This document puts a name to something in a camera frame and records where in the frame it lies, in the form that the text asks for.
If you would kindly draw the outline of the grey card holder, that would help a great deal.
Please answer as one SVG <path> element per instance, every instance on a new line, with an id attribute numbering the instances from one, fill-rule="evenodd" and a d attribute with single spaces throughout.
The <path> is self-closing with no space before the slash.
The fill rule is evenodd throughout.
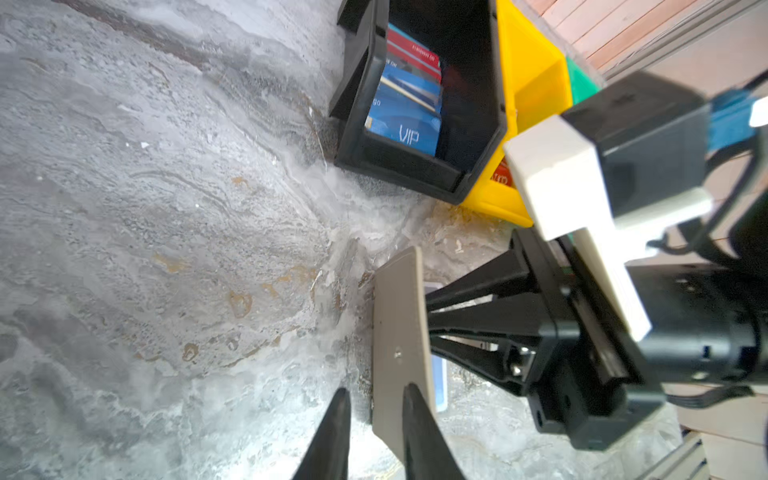
<path id="1" fill-rule="evenodd" d="M 436 414 L 423 260 L 416 246 L 396 254 L 374 275 L 372 429 L 400 462 L 405 461 L 403 395 L 411 383 Z"/>

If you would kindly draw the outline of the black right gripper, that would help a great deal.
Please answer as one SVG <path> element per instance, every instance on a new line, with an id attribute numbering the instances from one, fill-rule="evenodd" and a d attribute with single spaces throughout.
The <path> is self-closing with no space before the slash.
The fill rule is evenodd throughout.
<path id="1" fill-rule="evenodd" d="M 534 230 L 426 297 L 431 350 L 528 400 L 538 431 L 603 451 L 664 404 L 702 410 L 767 381 L 767 282 L 718 265 L 639 266 L 635 340 L 568 239 Z"/>

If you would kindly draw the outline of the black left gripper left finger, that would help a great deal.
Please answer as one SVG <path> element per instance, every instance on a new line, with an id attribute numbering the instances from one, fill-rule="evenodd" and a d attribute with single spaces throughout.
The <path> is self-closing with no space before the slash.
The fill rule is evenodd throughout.
<path id="1" fill-rule="evenodd" d="M 351 435 L 349 391 L 336 390 L 293 480 L 348 478 Z"/>

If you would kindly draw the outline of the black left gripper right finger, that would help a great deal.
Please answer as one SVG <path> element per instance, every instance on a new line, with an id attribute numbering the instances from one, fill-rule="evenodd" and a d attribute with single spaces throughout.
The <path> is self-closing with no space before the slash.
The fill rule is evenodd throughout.
<path id="1" fill-rule="evenodd" d="M 402 406 L 404 465 L 407 479 L 464 479 L 421 391 L 404 388 Z"/>

